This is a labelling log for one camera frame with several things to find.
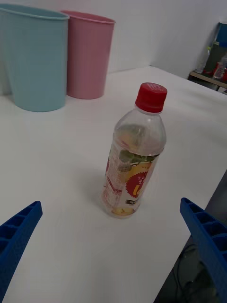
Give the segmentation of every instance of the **plastic bottle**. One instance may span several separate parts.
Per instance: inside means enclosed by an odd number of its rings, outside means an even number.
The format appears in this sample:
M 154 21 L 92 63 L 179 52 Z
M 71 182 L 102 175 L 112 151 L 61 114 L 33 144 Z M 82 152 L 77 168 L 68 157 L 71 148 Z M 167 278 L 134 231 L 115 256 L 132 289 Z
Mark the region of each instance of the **plastic bottle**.
M 221 58 L 218 68 L 215 70 L 214 79 L 222 79 L 225 73 L 225 68 L 227 67 L 227 53 Z
M 131 216 L 151 177 L 166 143 L 160 117 L 167 90 L 155 83 L 143 83 L 135 108 L 121 118 L 113 132 L 107 162 L 102 202 L 118 218 Z
M 203 54 L 202 58 L 201 58 L 201 61 L 200 63 L 198 64 L 198 67 L 195 69 L 195 71 L 198 73 L 198 74 L 202 74 L 206 64 L 207 64 L 207 60 L 210 56 L 210 50 L 211 50 L 211 47 L 208 46 L 206 48 L 206 52 Z

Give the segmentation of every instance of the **light blue trash can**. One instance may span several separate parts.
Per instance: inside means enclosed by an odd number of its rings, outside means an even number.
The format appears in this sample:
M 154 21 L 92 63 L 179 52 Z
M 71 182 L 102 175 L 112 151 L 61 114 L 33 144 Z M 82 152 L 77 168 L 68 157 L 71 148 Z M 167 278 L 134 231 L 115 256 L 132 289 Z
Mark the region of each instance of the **light blue trash can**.
M 0 4 L 0 44 L 15 104 L 44 112 L 65 104 L 67 15 Z

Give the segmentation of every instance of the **cable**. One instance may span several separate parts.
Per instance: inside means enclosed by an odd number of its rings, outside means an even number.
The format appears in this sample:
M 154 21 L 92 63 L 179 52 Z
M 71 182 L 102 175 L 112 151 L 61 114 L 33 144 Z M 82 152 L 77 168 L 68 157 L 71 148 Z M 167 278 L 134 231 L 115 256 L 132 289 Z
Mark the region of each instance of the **cable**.
M 174 281 L 176 283 L 176 290 L 175 290 L 175 301 L 177 302 L 177 293 L 178 293 L 178 282 L 176 280 L 176 276 L 175 276 L 175 272 L 174 272 L 174 267 L 172 269 L 172 273 L 173 273 L 173 276 L 174 276 Z
M 181 293 L 183 294 L 183 297 L 184 297 L 184 299 L 185 299 L 185 301 L 186 301 L 187 303 L 188 303 L 188 301 L 187 301 L 187 299 L 186 299 L 185 296 L 184 296 L 183 288 L 182 288 L 182 285 L 181 285 L 181 282 L 180 282 L 179 272 L 180 272 L 180 264 L 181 264 L 181 261 L 183 260 L 183 256 L 184 256 L 185 252 L 186 252 L 190 247 L 192 247 L 192 246 L 196 246 L 196 245 L 195 245 L 195 244 L 190 244 L 190 245 L 188 245 L 187 247 L 185 247 L 185 248 L 182 250 L 182 252 L 181 252 L 181 254 L 180 254 L 180 256 L 179 256 L 179 261 L 178 261 L 177 270 L 176 270 L 176 280 L 177 280 L 177 283 L 178 283 L 178 285 L 179 285 L 179 287 L 180 287 Z

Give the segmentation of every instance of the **white table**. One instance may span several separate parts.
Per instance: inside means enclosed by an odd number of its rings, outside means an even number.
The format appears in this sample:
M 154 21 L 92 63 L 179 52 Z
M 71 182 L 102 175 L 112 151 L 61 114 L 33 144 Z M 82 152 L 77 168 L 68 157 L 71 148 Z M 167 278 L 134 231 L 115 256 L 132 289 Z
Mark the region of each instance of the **white table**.
M 140 209 L 118 220 L 98 195 L 114 125 L 147 81 L 168 89 L 167 144 Z M 227 168 L 227 97 L 153 67 L 122 71 L 102 98 L 54 112 L 1 97 L 0 139 L 0 224 L 35 200 L 44 212 L 3 302 L 151 303 L 189 237 L 181 197 L 205 208 Z

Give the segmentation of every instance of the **pink plastic bin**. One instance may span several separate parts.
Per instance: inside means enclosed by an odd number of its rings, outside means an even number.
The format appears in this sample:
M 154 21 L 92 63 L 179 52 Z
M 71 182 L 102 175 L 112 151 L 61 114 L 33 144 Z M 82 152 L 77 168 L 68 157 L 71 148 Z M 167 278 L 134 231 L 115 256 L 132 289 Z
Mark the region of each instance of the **pink plastic bin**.
M 99 98 L 104 94 L 115 21 L 76 11 L 62 12 L 70 16 L 67 95 Z

